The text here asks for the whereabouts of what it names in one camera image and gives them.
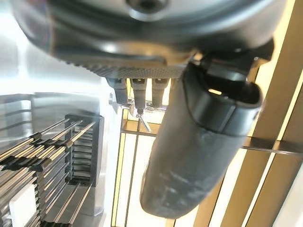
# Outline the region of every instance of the metal rod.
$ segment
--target metal rod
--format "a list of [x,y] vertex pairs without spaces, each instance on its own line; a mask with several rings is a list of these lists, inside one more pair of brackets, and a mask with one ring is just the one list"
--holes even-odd
[[0,186],[2,186],[4,183],[8,182],[13,176],[15,176],[16,171],[7,170],[5,174],[3,174],[0,178]]
[[21,157],[24,154],[28,154],[29,152],[32,152],[33,149],[34,149],[34,145],[30,145],[27,148],[25,148],[22,151],[20,151],[20,153],[18,153],[17,155],[15,155],[15,157]]
[[56,215],[54,222],[58,222],[60,217],[62,216],[62,214],[64,213],[66,207],[68,206],[68,204],[70,203],[71,199],[73,198],[74,194],[76,193],[77,189],[79,188],[80,183],[78,183],[76,185],[76,187],[74,188],[74,190],[71,192],[71,194],[69,195],[69,197],[67,198],[67,200],[65,201],[64,205],[61,207],[60,211],[58,212],[58,214]]
[[79,211],[80,211],[80,209],[81,209],[81,207],[82,207],[82,205],[83,205],[83,203],[84,203],[84,201],[85,201],[85,199],[86,199],[86,197],[87,197],[87,195],[88,195],[88,193],[90,191],[90,188],[91,188],[91,185],[87,188],[87,190],[85,191],[85,193],[84,193],[81,201],[79,202],[79,204],[78,204],[78,206],[77,206],[74,214],[72,215],[72,217],[71,217],[71,219],[69,221],[70,224],[74,223],[74,221],[75,221],[75,219],[76,219],[76,217],[77,217],[77,215],[78,215],[78,213],[79,213]]
[[46,178],[46,177],[52,172],[52,170],[53,170],[57,165],[59,165],[60,162],[61,162],[66,156],[68,156],[68,155],[69,155],[69,152],[65,153],[60,159],[58,159],[58,161],[56,161],[51,167],[49,167],[49,169],[46,170],[46,171],[44,172],[43,178]]
[[44,146],[40,145],[38,147],[36,147],[34,150],[31,151],[30,154],[28,154],[26,157],[34,157],[35,155],[37,155],[40,151],[43,151]]
[[5,182],[5,184],[0,187],[0,195],[7,192],[7,190],[12,187],[14,183],[20,180],[20,178],[23,177],[26,173],[26,168],[19,170],[17,174],[15,174],[9,181]]
[[140,121],[143,123],[145,129],[148,131],[148,132],[151,132],[151,128],[149,126],[149,124],[147,123],[147,121],[144,119],[143,115],[138,115]]
[[49,158],[50,158],[51,160],[55,160],[63,151],[65,151],[65,147],[59,148],[59,149],[57,150],[57,152],[54,153],[54,154],[53,154],[52,156],[50,156]]
[[48,193],[48,195],[45,197],[45,202],[47,202],[51,196],[54,194],[54,192],[56,191],[57,187],[59,186],[59,184],[61,183],[62,180],[64,180],[69,173],[65,173],[60,180],[56,183],[56,185],[53,187],[53,189]]
[[78,132],[76,135],[74,135],[71,140],[72,142],[75,142],[77,139],[79,139],[80,136],[82,136],[88,129],[90,129],[93,125],[95,124],[95,122],[90,123],[89,125],[87,125],[85,128],[83,128],[80,132]]
[[47,214],[50,209],[53,207],[53,205],[56,203],[56,201],[58,200],[58,198],[60,197],[60,195],[62,194],[62,192],[64,191],[64,189],[67,186],[67,182],[61,187],[61,189],[57,192],[57,194],[53,197],[52,201],[50,202],[50,204],[46,207],[46,211],[45,213]]
[[66,123],[68,122],[70,119],[62,119],[61,121],[49,126],[48,128],[42,130],[40,133],[42,135],[45,135],[46,133],[48,133],[50,130],[54,129],[55,127],[59,126],[60,124]]
[[62,132],[60,132],[57,135],[55,135],[54,137],[52,137],[52,140],[58,140],[61,136],[65,135],[69,130],[75,128],[78,124],[81,124],[82,122],[83,122],[82,120],[75,122],[74,124],[70,125],[66,129],[64,129]]
[[33,138],[27,138],[26,140],[22,141],[21,143],[13,146],[12,148],[4,151],[1,155],[0,155],[0,161],[4,160],[5,158],[7,158],[8,156],[10,156],[11,154],[13,154],[16,150],[24,147],[25,145],[29,144],[30,142],[33,142],[34,139]]
[[58,174],[64,169],[66,168],[70,163],[67,162],[65,163],[55,174],[54,176],[49,179],[49,181],[45,184],[45,191],[49,188],[49,186],[51,186],[51,184],[53,183],[53,181],[56,179],[56,177],[58,176]]
[[55,146],[50,146],[49,148],[45,149],[42,154],[39,155],[39,158],[44,158],[48,155],[52,155],[52,153],[56,150]]
[[3,199],[0,200],[0,204],[1,204],[0,210],[2,210],[2,208],[4,207],[3,204],[7,204],[11,200],[11,198],[17,194],[17,192],[19,191],[18,188],[20,186],[24,186],[26,184],[32,184],[34,181],[37,180],[36,177],[34,177],[33,179],[30,180],[29,178],[31,178],[31,177],[32,177],[31,175],[27,176],[25,179],[23,179],[21,182],[19,182],[14,188],[12,188],[10,191],[8,191],[8,194]]
[[[69,121],[69,119],[63,119],[63,120],[57,122],[56,124],[53,124],[53,125],[51,125],[50,127],[46,128],[46,129],[44,129],[44,130],[42,130],[40,133],[41,133],[42,135],[44,135],[44,134],[46,134],[47,132],[49,132],[50,130],[52,130],[53,128],[57,127],[58,125],[60,125],[60,124],[62,124],[62,123],[65,123],[65,122],[67,122],[67,121]],[[8,156],[11,155],[12,153],[14,153],[16,150],[22,148],[23,146],[25,146],[25,145],[27,145],[27,144],[33,142],[33,141],[34,141],[34,138],[29,137],[29,138],[25,139],[24,141],[18,143],[17,145],[11,147],[10,149],[4,151],[4,152],[0,155],[0,161],[2,161],[2,160],[5,159],[6,157],[8,157]]]

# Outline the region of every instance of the wooden panel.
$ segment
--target wooden panel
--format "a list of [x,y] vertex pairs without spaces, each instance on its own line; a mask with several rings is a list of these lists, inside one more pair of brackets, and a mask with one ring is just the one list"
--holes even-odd
[[220,180],[213,188],[209,196],[207,196],[199,205],[194,227],[207,227],[212,217],[214,207],[220,192],[223,180]]
[[[295,2],[281,53],[268,88],[266,103],[253,133],[254,137],[272,141],[272,145],[279,135],[302,71],[303,56],[299,48],[302,48],[303,37],[297,31],[300,27],[299,17],[302,9],[299,4],[302,3],[303,1],[300,0]],[[266,152],[248,150],[224,215],[222,227],[242,226],[267,166],[269,155]]]

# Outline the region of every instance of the glass panel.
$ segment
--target glass panel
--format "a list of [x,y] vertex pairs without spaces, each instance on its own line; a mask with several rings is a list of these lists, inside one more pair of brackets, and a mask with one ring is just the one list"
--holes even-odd
[[134,158],[134,148],[136,142],[136,135],[126,134],[125,137],[125,146],[124,146],[124,154],[123,154],[123,163],[119,167],[121,175],[117,179],[120,179],[120,189],[115,196],[118,196],[118,211],[117,211],[117,219],[116,226],[123,227],[125,223],[125,214],[126,214],[126,206],[128,200],[128,191],[130,186],[130,178],[132,172],[133,158]]
[[154,140],[154,137],[139,136],[127,221],[128,227],[165,227],[166,219],[143,211],[139,200],[142,176],[146,169]]

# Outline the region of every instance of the wire rack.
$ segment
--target wire rack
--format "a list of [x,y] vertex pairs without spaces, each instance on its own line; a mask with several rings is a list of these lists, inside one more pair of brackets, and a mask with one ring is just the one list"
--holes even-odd
[[[45,135],[64,124],[50,139]],[[91,113],[69,114],[65,119],[24,139],[0,154],[0,226],[12,227],[9,202],[26,185],[35,188],[36,212],[26,227],[72,227],[91,189],[98,183],[104,119]],[[68,185],[73,190],[56,213],[45,220]],[[75,198],[81,189],[82,195]],[[60,222],[71,201],[78,201],[68,223]]]

